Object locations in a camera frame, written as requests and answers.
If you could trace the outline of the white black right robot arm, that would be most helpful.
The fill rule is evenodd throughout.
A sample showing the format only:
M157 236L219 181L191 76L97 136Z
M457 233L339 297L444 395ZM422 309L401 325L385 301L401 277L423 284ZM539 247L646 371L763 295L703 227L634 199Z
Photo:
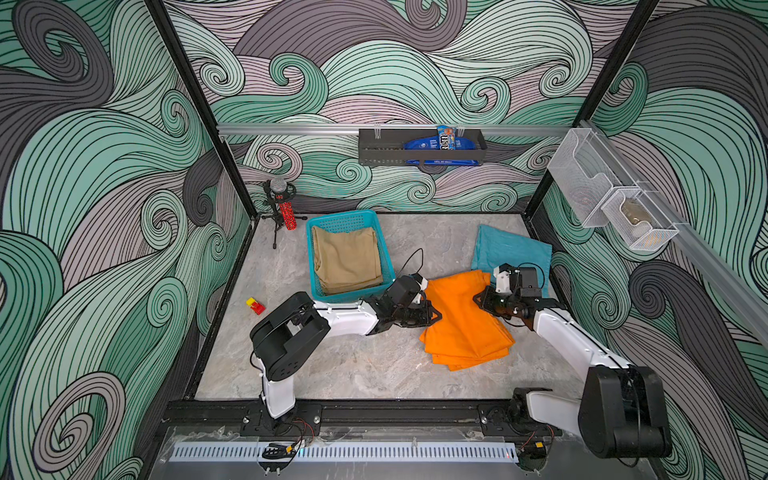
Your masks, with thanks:
M542 387L516 389L509 413L514 427L526 433L544 427L569 432L603 459L663 458L671 454L673 442L660 376L611 351L560 302L543 297L535 268L496 267L490 286L473 300L499 319L520 319L546 340L583 382L578 399L561 397Z

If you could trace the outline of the teal plastic basket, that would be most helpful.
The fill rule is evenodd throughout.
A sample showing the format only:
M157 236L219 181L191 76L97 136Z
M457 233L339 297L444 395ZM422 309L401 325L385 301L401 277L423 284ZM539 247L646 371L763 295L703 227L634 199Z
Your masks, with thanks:
M306 225L311 296L354 302L386 290L394 267L377 214L355 210L313 218Z

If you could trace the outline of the teal cloth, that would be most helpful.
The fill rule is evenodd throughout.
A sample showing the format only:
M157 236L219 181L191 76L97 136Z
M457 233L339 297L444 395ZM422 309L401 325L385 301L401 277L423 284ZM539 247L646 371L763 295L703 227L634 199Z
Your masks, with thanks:
M549 297L552 251L550 244L491 226L480 225L471 270L481 270L491 274L496 267L504 263L513 267L533 267L538 275L542 296Z

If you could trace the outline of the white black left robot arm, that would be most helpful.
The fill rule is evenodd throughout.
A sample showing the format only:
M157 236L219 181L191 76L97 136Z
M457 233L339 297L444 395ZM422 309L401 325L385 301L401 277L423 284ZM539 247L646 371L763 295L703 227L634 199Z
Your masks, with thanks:
M260 399L270 417L280 419L294 409L293 376L324 340L372 336L393 327L427 328L440 321L442 314L427 298L427 286L425 278L412 274L351 303L325 303L300 291L277 306L249 333L261 372Z

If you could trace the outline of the khaki pants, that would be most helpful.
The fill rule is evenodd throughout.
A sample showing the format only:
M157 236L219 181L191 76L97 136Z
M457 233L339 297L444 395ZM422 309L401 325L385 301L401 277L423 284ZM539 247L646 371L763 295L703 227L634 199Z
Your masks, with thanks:
M335 295L383 282L376 232L366 227L351 232L332 233L311 229L313 268L325 295Z

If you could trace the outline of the orange cloth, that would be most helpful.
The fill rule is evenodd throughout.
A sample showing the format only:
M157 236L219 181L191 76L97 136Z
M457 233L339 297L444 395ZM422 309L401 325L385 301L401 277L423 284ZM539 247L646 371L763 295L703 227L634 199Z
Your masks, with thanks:
M501 359L515 344L508 329L478 307L473 297L490 285L490 275L468 271L431 281L427 298L442 318L420 336L425 352L451 371Z

